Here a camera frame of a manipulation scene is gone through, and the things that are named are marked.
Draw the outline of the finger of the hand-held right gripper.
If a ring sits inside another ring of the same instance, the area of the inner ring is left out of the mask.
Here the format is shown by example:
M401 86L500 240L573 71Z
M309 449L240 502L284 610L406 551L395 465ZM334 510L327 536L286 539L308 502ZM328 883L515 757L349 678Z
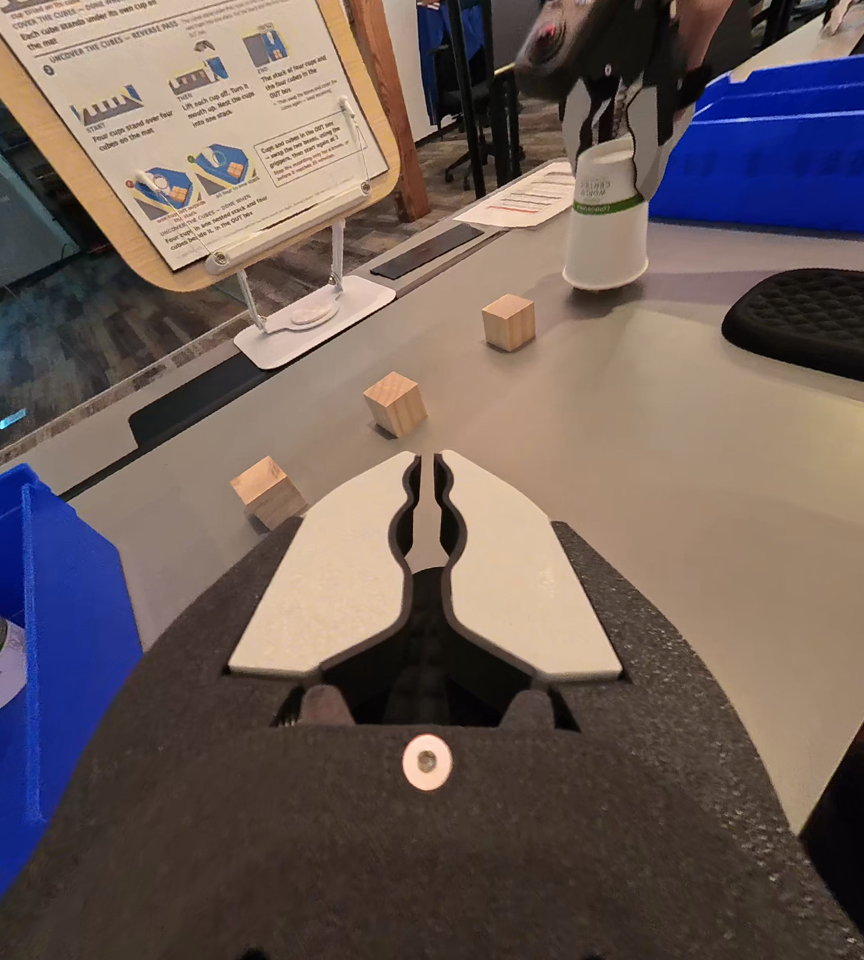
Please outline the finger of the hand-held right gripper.
M574 177L579 157L586 150L609 141L609 90L596 82L577 80L561 107L561 133Z
M654 86L642 86L631 98L626 119L632 137L633 180L636 192L644 201L651 201L658 191L670 154L692 118L693 103L663 114Z

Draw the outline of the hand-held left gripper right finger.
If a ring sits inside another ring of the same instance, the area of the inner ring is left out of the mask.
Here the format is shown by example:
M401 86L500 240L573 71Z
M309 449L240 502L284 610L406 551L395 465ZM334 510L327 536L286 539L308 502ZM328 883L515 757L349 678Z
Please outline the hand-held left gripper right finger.
M450 627L539 683L619 679L620 658L548 515L454 450L435 455L434 473Z

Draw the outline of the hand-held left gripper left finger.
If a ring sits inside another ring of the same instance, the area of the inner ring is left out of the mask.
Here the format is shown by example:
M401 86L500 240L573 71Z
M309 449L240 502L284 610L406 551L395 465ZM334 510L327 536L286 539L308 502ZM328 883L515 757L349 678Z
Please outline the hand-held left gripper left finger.
M232 673L324 673L389 639L412 606L422 457L400 452L321 498L234 649Z

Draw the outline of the small wooden cube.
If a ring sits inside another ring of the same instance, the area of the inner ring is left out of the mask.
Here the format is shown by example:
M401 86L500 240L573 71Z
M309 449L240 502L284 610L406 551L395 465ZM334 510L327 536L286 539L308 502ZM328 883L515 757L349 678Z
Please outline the small wooden cube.
M233 477L230 486L250 520L269 532L302 517L309 508L293 480L268 455Z
M482 308L486 343L504 353L513 353L536 338L534 301L504 294Z
M368 387L363 398L374 423L395 438L403 438L428 418L419 384L391 371Z

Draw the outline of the blue plastic bin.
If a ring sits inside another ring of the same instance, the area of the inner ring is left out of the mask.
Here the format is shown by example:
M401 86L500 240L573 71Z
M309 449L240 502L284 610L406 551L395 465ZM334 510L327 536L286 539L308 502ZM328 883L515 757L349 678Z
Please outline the blue plastic bin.
M0 616L27 681L0 710L0 899L141 657L116 548L26 464L0 475Z
M864 54L716 78L650 215L864 234Z

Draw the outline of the person's right hand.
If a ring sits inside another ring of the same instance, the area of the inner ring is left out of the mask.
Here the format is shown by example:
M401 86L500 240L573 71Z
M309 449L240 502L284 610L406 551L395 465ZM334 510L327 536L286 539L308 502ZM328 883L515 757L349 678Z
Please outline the person's right hand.
M731 1L677 1L678 32L683 43L708 47L730 6Z

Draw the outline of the laminated paper sheet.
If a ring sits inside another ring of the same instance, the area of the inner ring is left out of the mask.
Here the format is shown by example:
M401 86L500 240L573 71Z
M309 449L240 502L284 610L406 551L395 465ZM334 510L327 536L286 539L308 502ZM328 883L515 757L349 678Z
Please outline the laminated paper sheet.
M572 207L575 179L563 158L536 168L453 216L500 230L534 229Z

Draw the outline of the black pole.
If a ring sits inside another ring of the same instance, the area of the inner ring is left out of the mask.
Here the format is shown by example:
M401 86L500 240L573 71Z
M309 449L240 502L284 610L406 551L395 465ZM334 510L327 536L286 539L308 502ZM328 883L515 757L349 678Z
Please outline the black pole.
M475 198L483 199L487 194L485 180L485 150L486 142L478 124L478 114L474 101L474 85L469 55L466 43L462 6L460 1L445 1L450 24L451 45L455 73L459 84L462 125L465 131L466 146L469 154L471 184Z

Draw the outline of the blue jacket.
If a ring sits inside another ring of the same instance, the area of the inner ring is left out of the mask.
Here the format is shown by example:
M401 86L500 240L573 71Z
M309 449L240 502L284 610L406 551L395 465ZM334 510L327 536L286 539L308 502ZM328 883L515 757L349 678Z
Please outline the blue jacket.
M485 49L487 29L482 2L459 2L466 55L469 60ZM423 84L431 87L433 51L451 39L449 3L447 1L416 4L416 28L419 65Z

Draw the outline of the wooden pillar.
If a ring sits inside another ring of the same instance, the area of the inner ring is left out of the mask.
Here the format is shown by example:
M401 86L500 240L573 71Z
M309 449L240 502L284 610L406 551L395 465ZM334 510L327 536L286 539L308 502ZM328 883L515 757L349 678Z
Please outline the wooden pillar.
M407 114L402 81L382 1L346 1L355 41L394 135L400 176L394 191L399 219L416 222L430 212L426 180Z

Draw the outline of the printed instruction sheet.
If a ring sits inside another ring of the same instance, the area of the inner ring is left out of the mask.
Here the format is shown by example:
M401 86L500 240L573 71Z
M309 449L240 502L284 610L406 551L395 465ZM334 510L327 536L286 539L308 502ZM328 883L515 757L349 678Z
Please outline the printed instruction sheet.
M0 98L174 292L365 210L401 171L341 2L0 2Z

